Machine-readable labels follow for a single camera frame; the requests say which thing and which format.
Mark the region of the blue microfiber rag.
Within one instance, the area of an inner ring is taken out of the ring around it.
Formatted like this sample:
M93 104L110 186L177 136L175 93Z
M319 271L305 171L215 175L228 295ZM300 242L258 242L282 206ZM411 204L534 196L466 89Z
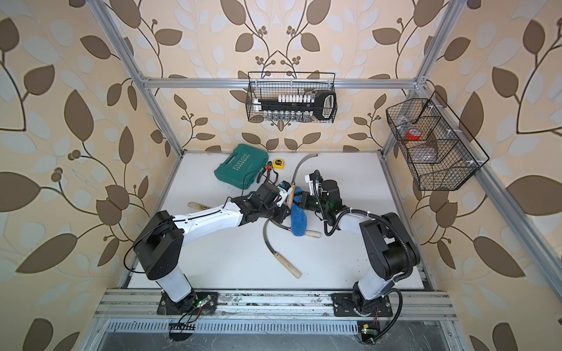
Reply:
M304 236L307 230L307 216L304 210L299 207L302 190L296 187L294 199L291 206L291 232L297 237Z

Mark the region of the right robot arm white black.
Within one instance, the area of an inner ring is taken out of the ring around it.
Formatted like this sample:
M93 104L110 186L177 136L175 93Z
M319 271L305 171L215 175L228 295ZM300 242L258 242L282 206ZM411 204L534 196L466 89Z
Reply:
M361 236L364 242L370 269L354 284L351 295L355 310L367 314L396 283L411 276L421 260L419 251L396 213L377 215L345 206L337 182L323 180L319 172L305 181L310 191L301 196L300 207L320 214L324 235L342 230Z

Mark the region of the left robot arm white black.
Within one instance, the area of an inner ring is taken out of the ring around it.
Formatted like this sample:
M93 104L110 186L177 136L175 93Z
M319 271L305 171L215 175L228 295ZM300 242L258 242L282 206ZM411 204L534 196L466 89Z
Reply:
M279 185L265 183L247 195L228 198L222 206L192 214L172 216L167 211L156 213L133 244L133 251L147 279L155 281L179 303L193 288L178 261L182 247L205 235L228 228L238 228L260 218L282 222L291 213L286 200L294 194L284 181Z

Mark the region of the green plastic tool case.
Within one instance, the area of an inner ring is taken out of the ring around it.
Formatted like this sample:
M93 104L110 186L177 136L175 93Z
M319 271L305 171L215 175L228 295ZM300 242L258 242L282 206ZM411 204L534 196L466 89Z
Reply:
M268 160L269 155L265 151L239 144L214 174L219 181L247 190Z

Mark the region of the yellow black tape measure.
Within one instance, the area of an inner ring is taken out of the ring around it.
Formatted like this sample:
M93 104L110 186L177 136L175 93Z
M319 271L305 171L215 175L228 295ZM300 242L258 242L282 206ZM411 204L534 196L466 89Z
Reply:
M273 161L273 168L276 170L282 170L285 167L285 162L282 159L275 159Z

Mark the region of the black socket bit holder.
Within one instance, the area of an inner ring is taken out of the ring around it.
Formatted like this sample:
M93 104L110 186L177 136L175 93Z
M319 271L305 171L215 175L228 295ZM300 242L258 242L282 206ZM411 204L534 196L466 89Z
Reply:
M247 101L249 120L261 116L269 121L332 122L336 114L337 95L334 91L280 94Z

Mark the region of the red item in basket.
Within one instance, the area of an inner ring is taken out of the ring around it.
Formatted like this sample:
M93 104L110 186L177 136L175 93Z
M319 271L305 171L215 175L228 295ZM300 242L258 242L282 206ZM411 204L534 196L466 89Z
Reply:
M422 133L417 128L411 128L406 133L406 140L409 141L420 140L421 137L422 137Z

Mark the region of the black red handled pliers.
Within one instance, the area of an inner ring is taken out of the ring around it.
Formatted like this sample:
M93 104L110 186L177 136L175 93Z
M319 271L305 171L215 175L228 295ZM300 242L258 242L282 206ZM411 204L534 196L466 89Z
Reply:
M275 170L273 162L268 161L266 165L263 167L263 169L259 172L256 178L256 183L259 184L260 181L263 180L263 182L270 182L272 184L276 184L278 181L278 177L279 174Z

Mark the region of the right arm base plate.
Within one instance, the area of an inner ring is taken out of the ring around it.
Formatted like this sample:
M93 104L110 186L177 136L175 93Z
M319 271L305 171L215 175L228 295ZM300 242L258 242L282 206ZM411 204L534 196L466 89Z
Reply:
M364 300L355 292L334 293L331 295L336 317L392 317L392 304L389 297Z

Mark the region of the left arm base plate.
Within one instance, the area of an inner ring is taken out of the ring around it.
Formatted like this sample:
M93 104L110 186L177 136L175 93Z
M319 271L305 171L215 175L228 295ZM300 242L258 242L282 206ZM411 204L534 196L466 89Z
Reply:
M179 302L174 302L166 292L162 294L157 307L159 315L195 315L199 312L214 314L217 308L217 292L190 292Z

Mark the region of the aluminium front rail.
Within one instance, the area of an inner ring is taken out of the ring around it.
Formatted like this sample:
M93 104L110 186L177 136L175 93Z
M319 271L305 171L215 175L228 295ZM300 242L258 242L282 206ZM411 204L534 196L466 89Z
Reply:
M458 316L444 292L405 291L401 298L391 294L392 317L336 317L331 295L345 290L214 290L218 293L214 314L217 319L266 320L389 320L399 315L403 321L455 321ZM157 307L162 292L158 289L107 290L95 317L165 318Z

